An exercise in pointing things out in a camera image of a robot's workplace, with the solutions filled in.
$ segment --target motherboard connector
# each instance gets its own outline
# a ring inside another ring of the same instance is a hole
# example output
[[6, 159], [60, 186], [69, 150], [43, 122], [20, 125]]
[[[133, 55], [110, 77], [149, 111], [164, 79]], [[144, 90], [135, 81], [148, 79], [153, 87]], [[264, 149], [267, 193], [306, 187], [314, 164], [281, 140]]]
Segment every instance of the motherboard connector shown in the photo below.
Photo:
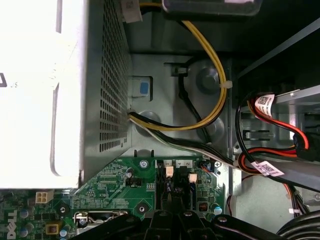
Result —
[[36, 204], [47, 204], [54, 198], [54, 190], [37, 191], [35, 193]]

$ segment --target blue sticker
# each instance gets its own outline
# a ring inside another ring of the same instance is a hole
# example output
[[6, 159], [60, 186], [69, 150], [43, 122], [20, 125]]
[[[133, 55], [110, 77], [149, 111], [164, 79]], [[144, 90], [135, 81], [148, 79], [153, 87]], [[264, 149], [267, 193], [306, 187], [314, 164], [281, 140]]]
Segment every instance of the blue sticker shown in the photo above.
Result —
[[140, 94], [147, 95], [149, 93], [149, 83], [141, 82], [140, 83]]

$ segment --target screw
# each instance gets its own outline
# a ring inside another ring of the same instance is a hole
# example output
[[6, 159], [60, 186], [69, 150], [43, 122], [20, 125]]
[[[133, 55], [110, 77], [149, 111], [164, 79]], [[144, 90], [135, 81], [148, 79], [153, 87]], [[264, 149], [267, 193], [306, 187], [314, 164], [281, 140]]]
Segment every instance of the screw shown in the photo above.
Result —
[[81, 218], [81, 219], [79, 220], [79, 224], [80, 224], [80, 225], [86, 225], [86, 224], [87, 224], [87, 221], [86, 221], [84, 218]]
[[218, 221], [221, 223], [225, 223], [227, 221], [227, 219], [224, 216], [220, 216], [220, 217], [218, 217]]
[[142, 160], [140, 162], [140, 167], [146, 169], [148, 167], [148, 162], [146, 160]]
[[218, 161], [216, 161], [216, 162], [214, 163], [214, 166], [215, 166], [216, 168], [220, 168], [221, 165], [222, 165], [222, 163], [221, 163], [221, 162], [218, 162]]
[[128, 218], [126, 221], [127, 221], [128, 223], [132, 223], [134, 220], [135, 220], [135, 219], [134, 219], [133, 217], [130, 217], [130, 218]]
[[183, 213], [183, 215], [185, 215], [186, 217], [190, 217], [190, 216], [192, 216], [192, 212], [190, 212], [190, 211], [185, 211], [185, 212]]

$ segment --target yellow wire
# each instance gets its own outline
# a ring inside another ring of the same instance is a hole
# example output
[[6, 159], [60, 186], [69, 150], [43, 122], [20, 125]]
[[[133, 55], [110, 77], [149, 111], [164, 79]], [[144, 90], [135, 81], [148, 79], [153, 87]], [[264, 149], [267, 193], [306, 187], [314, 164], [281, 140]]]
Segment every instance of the yellow wire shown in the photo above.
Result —
[[[140, 3], [140, 7], [147, 7], [147, 6], [152, 6], [152, 7], [159, 7], [161, 8], [160, 3], [154, 3], [154, 2], [145, 2], [145, 3]], [[206, 38], [202, 35], [202, 33], [190, 22], [190, 21], [182, 21], [182, 23], [190, 30], [190, 32], [193, 34], [193, 36], [198, 40], [198, 42], [201, 44], [205, 52], [208, 54], [210, 57], [211, 61], [213, 62], [218, 76], [219, 76], [219, 82], [220, 84], [223, 84], [226, 82], [226, 74], [224, 72], [224, 68], [219, 60], [219, 57], [211, 44], [206, 40]], [[222, 108], [224, 107], [224, 104], [227, 99], [227, 90], [224, 87], [220, 88], [220, 96], [219, 100], [212, 110], [212, 112], [202, 119], [200, 122], [197, 122], [196, 124], [190, 125], [190, 126], [184, 126], [184, 127], [163, 127], [163, 126], [158, 126], [152, 123], [144, 122], [132, 115], [129, 117], [133, 119], [135, 122], [139, 123], [140, 125], [153, 129], [153, 130], [159, 130], [159, 131], [182, 131], [182, 130], [191, 130], [195, 128], [202, 127], [206, 124], [208, 124], [212, 119], [218, 116], [218, 114], [221, 112]]]

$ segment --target white cable label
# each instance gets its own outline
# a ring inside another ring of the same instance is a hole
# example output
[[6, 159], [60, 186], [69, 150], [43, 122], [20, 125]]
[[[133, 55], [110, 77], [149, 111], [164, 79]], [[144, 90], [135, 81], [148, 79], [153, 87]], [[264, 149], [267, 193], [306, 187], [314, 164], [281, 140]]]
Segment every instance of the white cable label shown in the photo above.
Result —
[[278, 177], [284, 175], [282, 171], [280, 171], [267, 161], [263, 161], [260, 163], [252, 162], [251, 165], [254, 166], [254, 168], [257, 169], [264, 176], [271, 175], [272, 177]]
[[290, 214], [301, 214], [301, 211], [299, 209], [289, 208], [289, 213]]
[[269, 173], [267, 173], [262, 167], [260, 167], [257, 162], [254, 161], [254, 162], [251, 163], [251, 165], [255, 169], [257, 169], [260, 173], [262, 173], [262, 175], [264, 175], [264, 176], [268, 176], [269, 175]]
[[267, 95], [258, 97], [254, 105], [260, 112], [272, 118], [271, 106], [272, 106], [272, 103], [274, 102], [274, 99], [275, 99], [274, 94], [267, 94]]
[[127, 24], [142, 21], [139, 0], [121, 0], [121, 9]]

